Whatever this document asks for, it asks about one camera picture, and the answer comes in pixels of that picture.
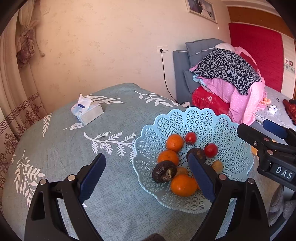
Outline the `grey gloved right hand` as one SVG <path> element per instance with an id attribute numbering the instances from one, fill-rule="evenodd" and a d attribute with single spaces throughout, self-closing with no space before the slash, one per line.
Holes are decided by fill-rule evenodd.
<path id="1" fill-rule="evenodd" d="M 275 224 L 281 214 L 288 220 L 295 210 L 295 200 L 284 201 L 284 188 L 283 185 L 279 185 L 271 199 L 268 211 L 269 226 Z"/>

